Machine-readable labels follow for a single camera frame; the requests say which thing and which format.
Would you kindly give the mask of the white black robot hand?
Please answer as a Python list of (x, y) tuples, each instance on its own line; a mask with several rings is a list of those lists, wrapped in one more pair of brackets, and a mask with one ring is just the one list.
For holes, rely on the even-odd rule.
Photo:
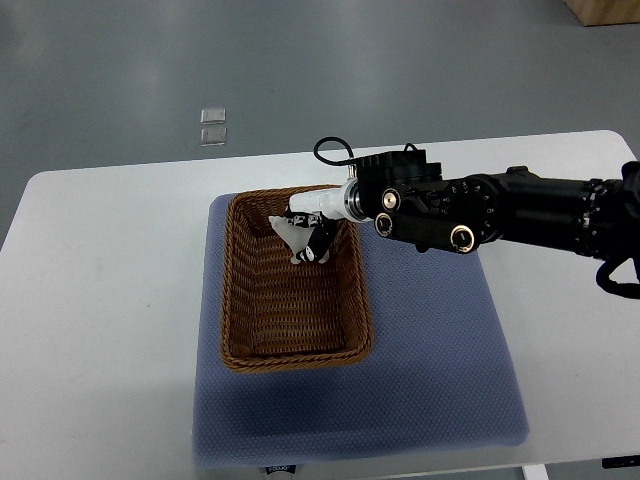
[(345, 218), (344, 189), (328, 188), (294, 194), (285, 218), (294, 226), (315, 227), (310, 246), (323, 255), (337, 236), (338, 222)]

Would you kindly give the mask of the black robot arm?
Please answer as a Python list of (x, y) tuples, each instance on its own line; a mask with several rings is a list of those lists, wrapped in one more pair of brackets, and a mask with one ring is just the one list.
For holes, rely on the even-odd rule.
[(466, 254), (496, 240), (570, 251), (601, 261), (596, 283), (623, 298), (639, 296), (638, 283), (612, 273), (639, 261), (639, 164), (625, 163), (618, 179), (543, 178), (525, 166), (500, 174), (445, 180), (412, 144), (400, 151), (350, 157), (356, 208), (379, 236)]

